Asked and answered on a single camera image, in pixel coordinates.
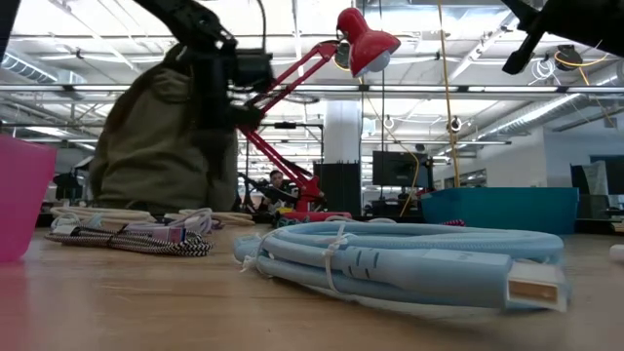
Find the teal storage bin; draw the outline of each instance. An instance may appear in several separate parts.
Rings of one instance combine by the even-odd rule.
[[[467,226],[572,234],[577,188],[453,188],[423,194],[428,223],[462,219]]]

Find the office desk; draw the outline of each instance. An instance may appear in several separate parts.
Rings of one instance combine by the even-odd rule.
[[[37,233],[23,263],[0,265],[2,350],[622,350],[624,238],[567,240],[574,284],[566,314],[347,303],[254,272],[239,273],[237,235],[217,232],[208,257],[64,247]]]

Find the white object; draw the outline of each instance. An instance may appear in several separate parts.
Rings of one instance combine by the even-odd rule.
[[[608,255],[612,260],[624,263],[624,245],[613,245]]]

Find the usb connector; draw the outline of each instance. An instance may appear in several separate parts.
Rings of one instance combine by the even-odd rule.
[[[566,312],[564,272],[556,265],[514,262],[507,276],[507,300]]]

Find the ceiling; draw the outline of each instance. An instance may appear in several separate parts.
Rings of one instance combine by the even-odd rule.
[[[360,9],[366,1],[366,18],[370,27],[384,29],[397,35],[402,42],[401,48],[393,56],[391,64],[384,73],[366,76],[368,84],[393,85],[442,85],[443,62],[437,59],[441,50],[440,24],[435,1],[383,0],[381,9],[377,0],[359,0],[355,5]],[[515,30],[517,23],[510,11],[500,1],[494,0],[447,0],[444,1],[444,24],[447,33],[446,49],[448,71],[453,85],[506,85],[532,86],[559,84],[552,75],[549,79],[538,80],[539,72],[533,62],[525,72],[511,76],[501,70],[507,57],[518,49],[525,34]],[[73,72],[84,78],[88,84],[130,84],[140,72],[154,65],[176,41],[168,28],[156,18],[144,11],[131,0],[67,0],[67,11],[59,7],[59,0],[21,0],[10,49],[16,55],[24,55],[37,65],[53,72]],[[262,38],[262,18],[254,0],[217,0],[201,1],[212,9],[239,40],[240,47],[258,47]],[[354,5],[352,0],[264,0],[266,10],[266,45],[274,55],[273,69],[279,74],[287,69],[301,54],[310,51],[323,40],[335,38],[335,19],[344,8]],[[572,44],[566,39],[545,35],[537,49],[536,58],[553,54],[558,45]],[[586,61],[600,59],[604,53],[576,45],[579,52],[584,52]],[[77,58],[80,53],[83,59]],[[460,63],[471,56],[465,64]],[[592,76],[613,63],[614,58],[587,67]],[[29,79],[1,70],[0,80],[4,83],[33,84]],[[578,72],[557,71],[556,77],[563,85],[580,85]],[[313,74],[306,84],[319,85],[357,85],[349,72],[339,69],[332,62]],[[29,111],[28,121],[47,119],[48,121],[73,121],[77,123],[101,123],[111,107],[116,93],[89,94],[89,98],[103,98],[108,102],[80,103],[71,111],[71,100],[53,94],[9,93],[35,107],[50,111],[53,117],[44,113]],[[323,124],[328,100],[308,105],[281,102],[268,114],[265,122],[293,121],[311,124]],[[6,103],[15,107],[14,101]],[[513,94],[498,96],[458,97],[450,102],[452,115],[464,121],[464,132],[472,133],[495,124],[497,120],[514,110],[532,102],[530,97]],[[410,97],[386,94],[369,96],[363,103],[363,114],[374,119],[381,111],[392,120],[392,131],[398,138],[447,139],[446,120],[447,104],[443,94]],[[15,122],[6,114],[8,122]],[[379,139],[380,123],[370,126],[374,131],[367,136]],[[97,137],[99,128],[80,129],[83,136]],[[20,131],[19,135],[31,137],[38,132]],[[290,138],[309,139],[307,144],[280,147],[280,152],[287,155],[299,155],[299,163],[311,167],[305,155],[320,155],[320,145],[314,138],[314,131],[302,128],[296,130],[275,130],[266,128],[262,135],[270,139]],[[39,134],[39,137],[54,137]],[[374,143],[363,145],[363,154],[371,155],[378,149]],[[270,169],[268,161],[256,154],[256,171],[259,174]]]

